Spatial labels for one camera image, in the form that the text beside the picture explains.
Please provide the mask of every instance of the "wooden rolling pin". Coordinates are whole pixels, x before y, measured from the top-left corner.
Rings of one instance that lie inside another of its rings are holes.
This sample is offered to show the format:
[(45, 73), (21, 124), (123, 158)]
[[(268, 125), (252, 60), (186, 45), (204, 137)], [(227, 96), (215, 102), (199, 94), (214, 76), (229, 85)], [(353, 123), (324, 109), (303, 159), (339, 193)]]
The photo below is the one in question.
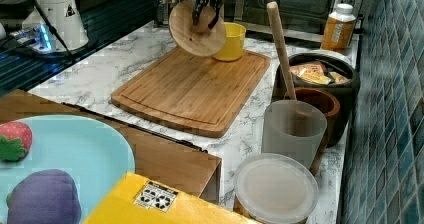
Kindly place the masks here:
[(284, 76), (287, 92), (291, 100), (296, 100), (296, 93), (294, 91), (293, 78), (290, 73), (289, 58), (287, 57), (286, 42), (284, 41), (284, 32), (281, 25), (280, 14), (278, 12), (278, 5), (276, 2), (270, 2), (266, 5), (266, 9), (268, 11), (272, 37), (274, 38), (278, 59), (280, 60), (280, 68)]

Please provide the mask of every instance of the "white appliance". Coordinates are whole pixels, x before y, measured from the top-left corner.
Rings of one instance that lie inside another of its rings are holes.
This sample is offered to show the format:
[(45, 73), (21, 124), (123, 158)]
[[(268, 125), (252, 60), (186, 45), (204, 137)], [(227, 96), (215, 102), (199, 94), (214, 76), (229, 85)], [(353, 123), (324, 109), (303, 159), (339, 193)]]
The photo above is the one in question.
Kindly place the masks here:
[[(81, 22), (75, 0), (37, 0), (47, 19), (57, 30), (69, 51), (88, 43), (87, 33)], [(23, 21), (22, 28), (39, 33), (40, 41), (29, 47), (39, 53), (64, 52), (66, 49), (48, 30), (47, 25), (36, 8)]]

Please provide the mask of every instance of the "bottle cap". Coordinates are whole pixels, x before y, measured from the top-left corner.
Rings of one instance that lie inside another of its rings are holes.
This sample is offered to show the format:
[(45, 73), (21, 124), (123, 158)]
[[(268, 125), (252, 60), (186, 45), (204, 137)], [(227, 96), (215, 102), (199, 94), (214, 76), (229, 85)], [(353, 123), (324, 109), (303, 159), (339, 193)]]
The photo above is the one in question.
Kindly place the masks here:
[(352, 14), (353, 7), (349, 4), (337, 4), (336, 11), (343, 14)]

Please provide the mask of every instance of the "white lid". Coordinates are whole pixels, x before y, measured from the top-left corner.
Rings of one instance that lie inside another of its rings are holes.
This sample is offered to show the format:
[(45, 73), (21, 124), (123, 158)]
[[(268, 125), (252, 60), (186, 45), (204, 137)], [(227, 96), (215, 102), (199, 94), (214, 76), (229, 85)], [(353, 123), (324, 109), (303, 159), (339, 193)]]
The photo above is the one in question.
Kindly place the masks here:
[(256, 220), (296, 223), (307, 218), (318, 202), (318, 185), (299, 162), (264, 153), (244, 160), (236, 170), (238, 200)]
[(352, 14), (353, 6), (349, 4), (337, 4), (336, 11), (343, 14)]

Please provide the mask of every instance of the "clear plastic cup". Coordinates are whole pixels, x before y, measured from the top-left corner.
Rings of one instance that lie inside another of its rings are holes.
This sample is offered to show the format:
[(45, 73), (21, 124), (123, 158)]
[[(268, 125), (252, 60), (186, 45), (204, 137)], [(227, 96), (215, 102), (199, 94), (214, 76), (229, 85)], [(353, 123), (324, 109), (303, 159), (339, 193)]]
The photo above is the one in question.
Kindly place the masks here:
[(290, 157), (309, 169), (326, 128), (324, 114), (308, 103), (273, 102), (265, 110), (262, 153)]

